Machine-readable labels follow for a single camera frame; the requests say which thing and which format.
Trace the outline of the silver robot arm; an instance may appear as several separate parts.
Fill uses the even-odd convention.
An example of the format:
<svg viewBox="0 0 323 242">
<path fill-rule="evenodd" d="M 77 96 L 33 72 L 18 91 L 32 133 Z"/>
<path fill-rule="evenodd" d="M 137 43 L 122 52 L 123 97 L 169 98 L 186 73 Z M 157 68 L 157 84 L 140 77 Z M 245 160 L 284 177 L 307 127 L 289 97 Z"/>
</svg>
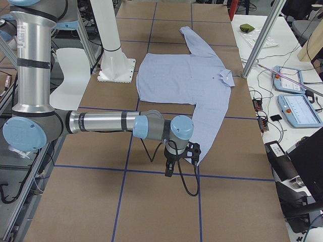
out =
<svg viewBox="0 0 323 242">
<path fill-rule="evenodd" d="M 10 1 L 10 12 L 17 23 L 19 94 L 13 116 L 3 127 L 9 145 L 30 152 L 66 134 L 131 132 L 165 146 L 166 176 L 172 176 L 182 158 L 197 165 L 200 149 L 190 142 L 194 125 L 187 116 L 168 120 L 156 110 L 91 113 L 51 106 L 51 31 L 63 25 L 78 27 L 76 1 Z"/>
</svg>

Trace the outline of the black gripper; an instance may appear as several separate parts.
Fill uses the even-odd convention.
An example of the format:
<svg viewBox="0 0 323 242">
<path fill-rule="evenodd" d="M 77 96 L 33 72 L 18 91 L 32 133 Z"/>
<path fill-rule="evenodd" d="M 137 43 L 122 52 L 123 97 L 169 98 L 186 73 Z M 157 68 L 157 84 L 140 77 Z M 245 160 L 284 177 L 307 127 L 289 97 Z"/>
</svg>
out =
<svg viewBox="0 0 323 242">
<path fill-rule="evenodd" d="M 180 159 L 179 155 L 172 154 L 168 150 L 164 150 L 164 155 L 166 157 L 166 169 L 165 169 L 165 176 L 172 177 L 174 172 L 175 163 Z"/>
</svg>

